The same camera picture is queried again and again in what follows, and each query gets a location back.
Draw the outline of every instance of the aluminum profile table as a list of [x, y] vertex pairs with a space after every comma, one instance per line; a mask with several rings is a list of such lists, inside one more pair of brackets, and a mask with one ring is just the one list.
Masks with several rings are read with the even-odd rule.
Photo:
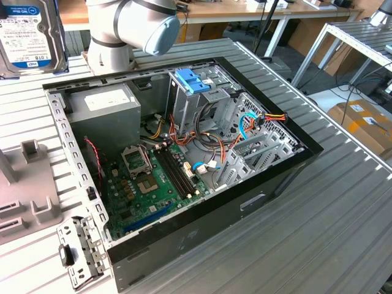
[[[126, 293], [377, 292], [392, 273], [389, 166], [240, 43], [185, 43], [158, 58], [141, 51], [135, 56], [142, 68], [226, 57], [325, 150], [283, 195]], [[1, 86], [0, 148], [13, 149], [31, 138], [48, 147], [64, 219], [87, 211], [41, 84], [90, 75], [84, 60], [73, 58], [65, 75], [25, 77]], [[2, 293], [73, 292], [55, 229], [0, 246]], [[116, 293], [115, 282], [106, 272], [81, 293]]]
[[321, 33], [318, 35], [312, 48], [309, 50], [300, 69], [298, 69], [292, 85], [296, 87], [301, 81], [305, 71], [312, 62], [317, 50], [320, 48], [325, 37], [331, 34], [336, 37], [334, 43], [326, 53], [325, 57], [319, 64], [319, 68], [324, 68], [330, 61], [333, 53], [341, 42], [358, 50], [368, 57], [359, 71], [355, 74], [351, 83], [353, 83], [363, 72], [363, 70], [373, 60], [381, 66], [385, 66], [388, 70], [392, 70], [392, 55], [385, 51], [385, 45], [392, 43], [392, 26], [386, 29], [379, 29], [372, 26], [367, 21], [353, 21], [350, 23], [330, 23], [324, 25]]

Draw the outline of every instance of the wd hard drive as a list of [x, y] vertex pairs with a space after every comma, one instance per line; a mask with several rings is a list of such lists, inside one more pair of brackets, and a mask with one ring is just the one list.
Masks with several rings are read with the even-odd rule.
[[56, 1], [0, 2], [0, 78], [67, 71]]

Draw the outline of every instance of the blue drive bay bracket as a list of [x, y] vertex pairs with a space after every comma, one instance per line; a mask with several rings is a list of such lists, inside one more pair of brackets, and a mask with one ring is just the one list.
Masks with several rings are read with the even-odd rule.
[[211, 89], [200, 79], [200, 76], [190, 69], [176, 70], [176, 74], [181, 83], [189, 90], [191, 94], [205, 92]]

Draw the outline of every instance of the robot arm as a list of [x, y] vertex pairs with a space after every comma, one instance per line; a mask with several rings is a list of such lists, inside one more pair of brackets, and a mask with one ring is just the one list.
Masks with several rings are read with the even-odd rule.
[[387, 28], [392, 20], [392, 0], [384, 0], [378, 11], [376, 11], [371, 19], [370, 24], [378, 28]]
[[87, 0], [91, 43], [88, 63], [95, 74], [132, 69], [132, 47], [154, 56], [174, 44], [179, 20], [173, 0]]

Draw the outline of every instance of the yellow wire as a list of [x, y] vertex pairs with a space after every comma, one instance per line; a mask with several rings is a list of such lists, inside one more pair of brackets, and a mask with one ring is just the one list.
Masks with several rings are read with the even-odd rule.
[[156, 139], [160, 134], [160, 127], [162, 126], [162, 121], [159, 121], [157, 132], [150, 137], [150, 139]]
[[275, 118], [280, 118], [280, 117], [283, 117], [283, 116], [284, 116], [284, 115], [272, 115], [271, 113], [266, 113], [265, 115], [273, 116], [273, 117], [275, 117]]

